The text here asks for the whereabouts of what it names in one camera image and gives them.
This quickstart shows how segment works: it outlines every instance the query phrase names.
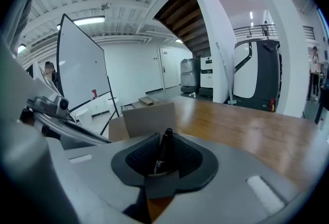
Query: white pillar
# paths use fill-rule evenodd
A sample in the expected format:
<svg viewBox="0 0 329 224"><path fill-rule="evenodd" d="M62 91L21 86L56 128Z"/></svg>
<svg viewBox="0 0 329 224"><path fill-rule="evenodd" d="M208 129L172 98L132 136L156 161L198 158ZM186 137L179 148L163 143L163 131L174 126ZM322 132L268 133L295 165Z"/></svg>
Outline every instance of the white pillar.
<svg viewBox="0 0 329 224"><path fill-rule="evenodd" d="M234 78L235 35L219 0L197 0L206 24L213 68L213 101L223 103L228 98L228 83L223 62L217 49L218 42L228 71L230 87Z"/></svg>
<svg viewBox="0 0 329 224"><path fill-rule="evenodd" d="M276 25L282 53L282 87L277 113L301 117L308 88L308 50L291 0L264 0Z"/></svg>

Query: red object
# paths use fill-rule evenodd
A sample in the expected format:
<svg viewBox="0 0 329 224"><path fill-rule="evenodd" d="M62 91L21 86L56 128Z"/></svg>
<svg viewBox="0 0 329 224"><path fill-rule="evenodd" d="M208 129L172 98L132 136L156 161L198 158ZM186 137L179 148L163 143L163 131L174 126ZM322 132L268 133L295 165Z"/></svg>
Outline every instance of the red object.
<svg viewBox="0 0 329 224"><path fill-rule="evenodd" d="M97 98L98 96L97 96L97 92L96 92L96 90L92 90L92 92L93 92L93 94L95 95L94 98Z"/></svg>
<svg viewBox="0 0 329 224"><path fill-rule="evenodd" d="M274 113L274 98L271 98L269 107L270 107L271 113Z"/></svg>

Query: white plastic piece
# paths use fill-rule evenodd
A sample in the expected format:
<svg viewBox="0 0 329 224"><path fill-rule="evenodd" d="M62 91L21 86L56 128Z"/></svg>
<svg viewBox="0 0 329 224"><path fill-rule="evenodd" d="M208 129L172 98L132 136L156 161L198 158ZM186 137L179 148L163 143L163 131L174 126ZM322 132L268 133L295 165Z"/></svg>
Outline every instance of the white plastic piece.
<svg viewBox="0 0 329 224"><path fill-rule="evenodd" d="M262 180L260 176L252 176L248 178L247 183L254 191L261 204L264 206L268 216L271 216L284 208L283 201Z"/></svg>
<svg viewBox="0 0 329 224"><path fill-rule="evenodd" d="M72 164L77 164L77 163L81 163L81 162L85 162L88 160L91 160L93 157L91 155L84 155L84 156L79 156L79 157L74 157L70 159L70 162Z"/></svg>

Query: person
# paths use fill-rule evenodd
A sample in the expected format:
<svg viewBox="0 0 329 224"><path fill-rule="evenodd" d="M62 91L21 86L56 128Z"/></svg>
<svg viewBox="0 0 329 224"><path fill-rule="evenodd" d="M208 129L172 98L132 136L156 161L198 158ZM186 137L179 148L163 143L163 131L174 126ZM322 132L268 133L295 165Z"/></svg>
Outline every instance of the person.
<svg viewBox="0 0 329 224"><path fill-rule="evenodd" d="M267 37L268 39L268 27L267 27L267 21L264 21L264 25L262 25L263 35Z"/></svg>
<svg viewBox="0 0 329 224"><path fill-rule="evenodd" d="M312 49L312 58L310 60L310 75L313 85L313 97L315 101L318 101L319 94L319 74L320 74L320 65L319 65L319 55L318 48L316 46Z"/></svg>
<svg viewBox="0 0 329 224"><path fill-rule="evenodd" d="M57 88L57 73L55 71L55 67L52 62L45 63L45 73L52 80L53 84Z"/></svg>

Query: gray storage box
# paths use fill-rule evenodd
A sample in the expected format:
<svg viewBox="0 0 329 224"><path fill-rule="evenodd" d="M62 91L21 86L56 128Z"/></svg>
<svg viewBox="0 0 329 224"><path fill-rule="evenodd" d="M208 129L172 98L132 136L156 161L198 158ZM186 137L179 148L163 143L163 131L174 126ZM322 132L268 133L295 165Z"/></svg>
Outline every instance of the gray storage box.
<svg viewBox="0 0 329 224"><path fill-rule="evenodd" d="M180 75L181 86L200 86L200 72L192 71Z"/></svg>
<svg viewBox="0 0 329 224"><path fill-rule="evenodd" d="M184 59L180 62L180 73L200 70L200 59Z"/></svg>

